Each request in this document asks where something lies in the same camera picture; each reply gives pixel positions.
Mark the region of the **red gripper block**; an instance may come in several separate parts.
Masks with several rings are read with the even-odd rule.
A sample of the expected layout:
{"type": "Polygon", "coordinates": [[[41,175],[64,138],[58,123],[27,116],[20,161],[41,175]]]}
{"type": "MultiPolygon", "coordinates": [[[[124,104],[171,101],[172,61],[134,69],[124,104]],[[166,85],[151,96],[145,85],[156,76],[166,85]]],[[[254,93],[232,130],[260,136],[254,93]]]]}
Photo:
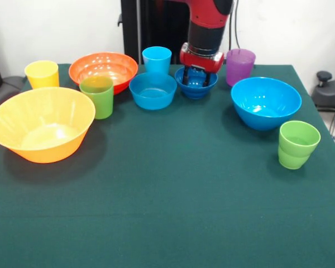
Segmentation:
{"type": "Polygon", "coordinates": [[[204,56],[193,53],[188,46],[188,43],[183,43],[180,50],[180,61],[184,66],[183,84],[188,84],[188,71],[190,67],[203,69],[206,72],[203,87],[207,87],[210,81],[210,73],[217,73],[224,62],[224,53],[217,52],[212,56],[204,56]]]}

